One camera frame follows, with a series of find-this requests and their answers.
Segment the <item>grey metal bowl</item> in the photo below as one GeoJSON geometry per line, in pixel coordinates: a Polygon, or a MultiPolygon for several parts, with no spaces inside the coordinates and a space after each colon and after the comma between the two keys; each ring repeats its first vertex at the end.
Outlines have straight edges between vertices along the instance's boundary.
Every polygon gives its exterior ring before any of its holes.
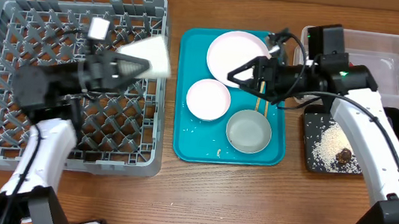
{"type": "Polygon", "coordinates": [[[252,109],[234,113],[227,122],[226,137],[231,145],[244,154],[255,154],[271,141],[272,128],[266,117],[252,109]]]}

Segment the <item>white rice pile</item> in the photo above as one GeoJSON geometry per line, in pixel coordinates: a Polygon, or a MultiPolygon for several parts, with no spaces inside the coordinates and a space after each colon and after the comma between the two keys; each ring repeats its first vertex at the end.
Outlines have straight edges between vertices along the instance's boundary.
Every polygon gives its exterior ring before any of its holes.
{"type": "Polygon", "coordinates": [[[362,170],[355,152],[340,125],[329,115],[315,114],[313,122],[316,123],[316,131],[306,136],[309,143],[308,168],[313,172],[360,175],[362,170]],[[337,163],[335,158],[343,148],[349,148],[353,152],[352,160],[345,165],[337,163]]]}

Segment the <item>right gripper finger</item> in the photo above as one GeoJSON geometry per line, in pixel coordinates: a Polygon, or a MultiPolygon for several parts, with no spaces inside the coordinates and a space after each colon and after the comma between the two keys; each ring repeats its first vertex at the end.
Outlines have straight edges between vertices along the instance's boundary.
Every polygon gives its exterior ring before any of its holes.
{"type": "Polygon", "coordinates": [[[259,86],[250,86],[247,83],[240,83],[239,87],[243,91],[247,91],[247,93],[253,94],[256,97],[259,97],[260,99],[268,101],[270,104],[275,105],[277,103],[280,103],[281,101],[284,100],[284,95],[281,94],[280,92],[275,91],[274,88],[272,88],[270,85],[266,84],[264,92],[260,92],[259,86]]]}
{"type": "Polygon", "coordinates": [[[244,65],[237,67],[227,74],[227,78],[230,82],[234,82],[239,88],[260,88],[262,70],[266,63],[266,58],[258,56],[248,61],[244,65]],[[245,79],[237,78],[238,75],[245,73],[247,70],[251,71],[251,75],[245,79]]]}

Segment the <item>small white cup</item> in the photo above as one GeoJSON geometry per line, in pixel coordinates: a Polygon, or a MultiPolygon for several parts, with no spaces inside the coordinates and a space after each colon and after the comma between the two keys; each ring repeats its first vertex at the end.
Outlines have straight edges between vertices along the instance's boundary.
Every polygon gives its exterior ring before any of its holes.
{"type": "Polygon", "coordinates": [[[150,36],[119,47],[118,53],[149,61],[150,68],[137,79],[166,79],[171,76],[168,38],[164,35],[150,36]]]}

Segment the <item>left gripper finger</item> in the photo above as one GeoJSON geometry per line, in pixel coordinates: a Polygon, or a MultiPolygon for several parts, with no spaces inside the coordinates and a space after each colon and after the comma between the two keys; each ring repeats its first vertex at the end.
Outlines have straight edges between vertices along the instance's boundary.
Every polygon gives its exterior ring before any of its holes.
{"type": "Polygon", "coordinates": [[[125,90],[127,89],[131,84],[135,83],[136,81],[143,79],[147,79],[147,75],[145,74],[140,74],[140,75],[130,75],[130,74],[122,74],[122,73],[117,73],[115,75],[112,75],[112,78],[110,80],[110,86],[115,89],[115,90],[125,90]]]}
{"type": "Polygon", "coordinates": [[[136,58],[135,56],[131,55],[124,55],[123,53],[113,52],[112,53],[112,62],[126,62],[126,63],[136,63],[142,66],[144,69],[150,68],[150,62],[147,59],[143,58],[136,58]]]}

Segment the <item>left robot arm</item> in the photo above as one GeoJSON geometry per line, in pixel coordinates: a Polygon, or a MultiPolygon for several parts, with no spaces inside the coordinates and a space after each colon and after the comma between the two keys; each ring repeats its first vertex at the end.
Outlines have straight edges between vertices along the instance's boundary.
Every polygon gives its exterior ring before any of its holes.
{"type": "Polygon", "coordinates": [[[14,102],[31,121],[31,135],[0,190],[0,224],[70,224],[56,189],[82,129],[80,95],[122,91],[150,68],[146,59],[107,51],[83,61],[17,70],[14,102]]]}

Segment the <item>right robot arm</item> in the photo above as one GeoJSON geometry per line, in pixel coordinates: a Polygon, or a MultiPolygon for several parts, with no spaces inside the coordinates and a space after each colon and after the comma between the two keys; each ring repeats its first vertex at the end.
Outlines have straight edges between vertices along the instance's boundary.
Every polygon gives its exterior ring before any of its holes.
{"type": "Polygon", "coordinates": [[[399,224],[399,140],[376,81],[347,57],[319,55],[311,66],[284,66],[259,56],[228,74],[240,89],[271,102],[313,95],[348,138],[365,179],[371,208],[356,224],[399,224]]]}

